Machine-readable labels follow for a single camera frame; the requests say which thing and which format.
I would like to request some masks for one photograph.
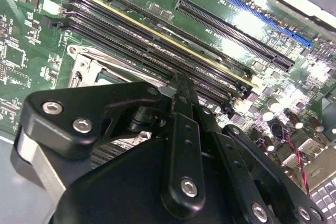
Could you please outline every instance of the gold contact strip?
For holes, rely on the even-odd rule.
[[[135,25],[137,25],[137,26],[140,26],[141,28],[143,28],[143,29],[145,29],[145,30],[147,30],[147,31],[149,31],[149,32],[151,32],[151,33],[153,33],[153,34],[155,34],[156,36],[158,36],[158,37],[160,37],[160,38],[162,38],[162,39],[168,41],[169,43],[171,43],[171,44],[173,44],[173,45],[175,45],[175,46],[181,48],[182,50],[188,52],[189,54],[198,57],[199,59],[203,60],[204,62],[209,63],[209,64],[212,65],[213,67],[215,67],[215,68],[217,68],[217,69],[220,69],[221,71],[223,71],[223,72],[225,72],[226,74],[232,76],[233,78],[235,78],[235,79],[237,79],[237,80],[239,80],[239,81],[241,81],[241,82],[244,82],[244,83],[250,85],[250,86],[253,87],[253,88],[258,88],[257,85],[255,85],[255,84],[253,84],[253,83],[251,83],[251,82],[249,82],[249,81],[247,81],[247,80],[244,80],[242,77],[240,77],[240,76],[238,76],[238,75],[232,73],[231,71],[225,69],[223,66],[221,66],[221,65],[219,65],[219,64],[216,64],[215,62],[212,62],[211,60],[209,60],[209,59],[203,57],[202,55],[199,55],[199,54],[196,53],[196,52],[191,51],[190,49],[184,47],[183,45],[180,45],[179,43],[173,41],[172,39],[170,39],[170,38],[168,38],[168,37],[166,37],[166,36],[164,36],[164,35],[158,33],[157,31],[152,30],[152,29],[149,28],[149,27],[146,27],[145,25],[141,24],[140,22],[138,22],[138,21],[136,21],[136,20],[134,20],[134,19],[128,17],[128,16],[125,15],[124,13],[121,13],[120,11],[118,11],[118,10],[116,10],[116,9],[113,9],[113,8],[111,8],[110,6],[108,6],[108,5],[104,4],[104,3],[102,3],[100,0],[92,0],[92,1],[94,1],[95,3],[101,5],[101,6],[104,7],[104,8],[106,8],[106,9],[108,9],[108,10],[114,12],[115,14],[117,14],[117,15],[119,15],[119,16],[125,18],[125,19],[127,19],[129,22],[132,22],[133,24],[135,24]]]

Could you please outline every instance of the surface-mount component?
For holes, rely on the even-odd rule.
[[[260,115],[265,122],[271,121],[274,118],[274,114],[267,107],[260,109]]]
[[[274,113],[282,111],[282,106],[276,98],[269,99],[267,101],[267,107]]]

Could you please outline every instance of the black mechanical arm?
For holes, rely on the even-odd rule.
[[[54,224],[327,223],[321,210],[234,125],[219,128],[188,78],[36,92],[11,160],[57,205]],[[92,150],[151,139],[92,170]]]

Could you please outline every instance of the motherboard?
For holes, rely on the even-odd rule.
[[[160,89],[179,72],[220,127],[239,126],[293,179],[301,167],[279,127],[307,163],[330,145],[321,120],[336,83],[334,33],[277,0],[0,4],[3,131],[17,131],[32,92],[139,80]]]

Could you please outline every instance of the green circuit board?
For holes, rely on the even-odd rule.
[[[50,29],[40,25],[44,15],[60,17],[59,13],[54,15],[47,12],[44,1],[46,0],[38,0],[36,4],[36,0],[0,0],[0,26],[4,31],[4,34],[0,34],[0,129],[10,133],[15,133],[18,128],[20,109],[28,94],[68,86],[74,64],[73,58],[67,54],[68,45],[99,48],[90,40],[66,29]],[[47,1],[60,6],[67,4],[61,0]],[[103,5],[109,4],[106,0],[95,1]],[[249,131],[257,126],[269,132],[259,109],[266,105],[270,97],[278,99],[283,108],[296,112],[304,122],[311,116],[320,117],[321,99],[336,82],[336,47],[328,31],[276,4],[275,1],[244,0],[254,2],[261,12],[272,15],[279,24],[311,41],[312,48],[306,49],[304,45],[226,0],[190,0],[295,61],[293,68],[284,72],[179,13],[175,9],[178,0],[128,1],[197,37],[256,73],[257,84],[269,90],[265,94],[261,92],[253,102],[252,106],[256,111],[247,111],[239,104],[236,105],[235,109],[244,118],[243,124],[240,125],[243,130]],[[153,28],[151,21],[142,15],[122,9],[118,11],[146,27]],[[227,116],[221,114],[218,106],[206,101],[205,104],[218,114],[220,126],[230,123]],[[282,112],[276,116],[285,123],[288,121]]]

